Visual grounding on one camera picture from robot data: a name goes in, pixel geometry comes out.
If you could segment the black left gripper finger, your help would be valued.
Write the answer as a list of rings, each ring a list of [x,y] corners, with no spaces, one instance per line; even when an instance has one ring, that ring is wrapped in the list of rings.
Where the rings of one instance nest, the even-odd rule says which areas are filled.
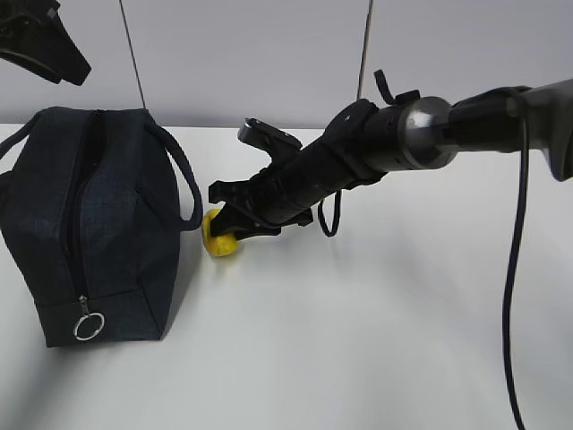
[[[82,86],[91,66],[62,23],[58,1],[27,1],[29,70],[52,83]]]
[[[45,65],[40,64],[26,56],[22,56],[18,53],[2,49],[1,58],[13,65],[19,66],[20,68],[37,75],[38,77],[48,82],[59,84],[62,81],[62,78],[57,73]]]

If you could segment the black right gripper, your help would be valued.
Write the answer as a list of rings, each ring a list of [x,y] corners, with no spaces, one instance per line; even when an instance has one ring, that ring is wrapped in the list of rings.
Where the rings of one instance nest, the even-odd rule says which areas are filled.
[[[371,101],[358,100],[291,159],[270,161],[247,180],[211,184],[209,201],[223,205],[210,222],[211,235],[234,234],[237,240],[275,237],[286,226],[312,223],[312,206],[328,196],[379,182],[383,173],[367,164],[360,147],[368,122],[378,113]]]

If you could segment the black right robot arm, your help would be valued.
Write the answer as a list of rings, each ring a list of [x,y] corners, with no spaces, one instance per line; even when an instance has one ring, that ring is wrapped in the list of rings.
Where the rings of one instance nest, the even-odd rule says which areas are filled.
[[[396,171],[446,167],[461,152],[543,153],[552,176],[572,176],[572,83],[501,87],[457,103],[418,90],[389,92],[375,74],[384,107],[359,99],[340,111],[308,145],[257,119],[240,129],[241,142],[271,162],[244,181],[217,181],[209,200],[220,211],[213,237],[275,236],[312,222],[312,207],[342,190],[378,183]]]

